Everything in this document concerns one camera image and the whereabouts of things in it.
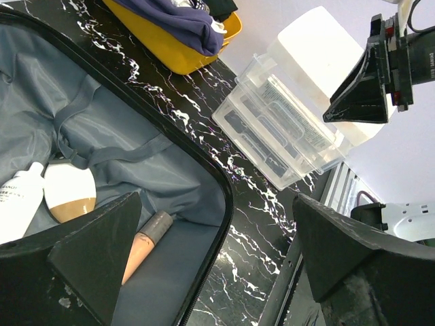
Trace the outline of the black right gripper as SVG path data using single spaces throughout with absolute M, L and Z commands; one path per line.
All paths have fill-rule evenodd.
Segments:
M 434 31 L 399 32 L 398 15 L 370 21 L 368 46 L 330 99 L 326 123 L 388 122 L 387 100 L 400 111 L 414 103 L 413 86 L 434 81 Z

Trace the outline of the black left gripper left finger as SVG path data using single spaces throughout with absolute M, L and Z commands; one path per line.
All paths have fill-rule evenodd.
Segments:
M 1 324 L 110 325 L 141 209 L 127 193 L 1 245 Z

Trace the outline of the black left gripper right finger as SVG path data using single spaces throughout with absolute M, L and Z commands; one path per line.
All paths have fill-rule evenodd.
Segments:
M 434 249 L 304 195 L 292 205 L 313 299 L 327 325 L 433 325 Z

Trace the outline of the small white jar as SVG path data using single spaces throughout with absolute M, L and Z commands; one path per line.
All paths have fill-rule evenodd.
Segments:
M 59 223 L 65 223 L 94 210 L 96 184 L 89 168 L 70 163 L 49 164 L 44 173 L 44 200 Z

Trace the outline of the white divided organizer tray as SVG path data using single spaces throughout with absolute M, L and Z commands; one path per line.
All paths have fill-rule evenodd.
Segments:
M 323 121 L 362 53 L 326 8 L 313 8 L 253 57 L 213 120 L 278 190 L 324 173 L 381 130 L 379 124 Z

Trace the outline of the white pink-tipped bottle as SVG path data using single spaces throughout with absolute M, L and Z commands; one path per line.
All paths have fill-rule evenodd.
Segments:
M 24 236 L 43 198 L 43 171 L 34 162 L 1 186 L 1 244 Z

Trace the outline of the black garment with label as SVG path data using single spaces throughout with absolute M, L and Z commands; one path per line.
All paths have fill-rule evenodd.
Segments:
M 204 0 L 204 3 L 208 6 L 210 15 L 220 22 L 225 21 L 231 13 L 238 10 L 233 0 Z

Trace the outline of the blue fish-print suitcase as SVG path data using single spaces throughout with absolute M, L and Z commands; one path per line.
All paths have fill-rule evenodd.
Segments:
M 2 6 L 1 186 L 34 162 L 44 166 L 43 178 L 49 164 L 89 168 L 94 210 L 137 192 L 136 233 L 158 211 L 174 218 L 121 283 L 110 325 L 185 325 L 232 215 L 223 172 L 91 55 L 40 20 Z M 59 224 L 43 186 L 22 238 Z

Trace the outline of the orange plastic basket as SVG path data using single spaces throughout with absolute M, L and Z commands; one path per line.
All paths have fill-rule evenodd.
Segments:
M 105 1 L 104 4 L 164 66 L 178 75 L 188 75 L 214 62 L 243 28 L 237 11 L 231 13 L 230 17 L 222 22 L 227 34 L 224 34 L 221 50 L 214 56 L 204 56 L 117 2 Z

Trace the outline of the purple garment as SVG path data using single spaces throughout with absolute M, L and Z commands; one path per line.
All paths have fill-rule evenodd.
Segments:
M 224 34 L 217 22 L 202 9 L 177 7 L 171 1 L 118 1 L 118 4 L 149 20 L 185 46 L 204 56 L 221 50 Z

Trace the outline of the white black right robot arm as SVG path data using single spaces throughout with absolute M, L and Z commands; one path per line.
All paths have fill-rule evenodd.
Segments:
M 409 34 L 399 17 L 373 16 L 361 59 L 330 99 L 326 123 L 386 124 L 387 100 L 398 111 L 414 103 L 413 86 L 434 81 L 434 28 Z M 351 218 L 411 242 L 434 238 L 434 203 L 355 207 Z

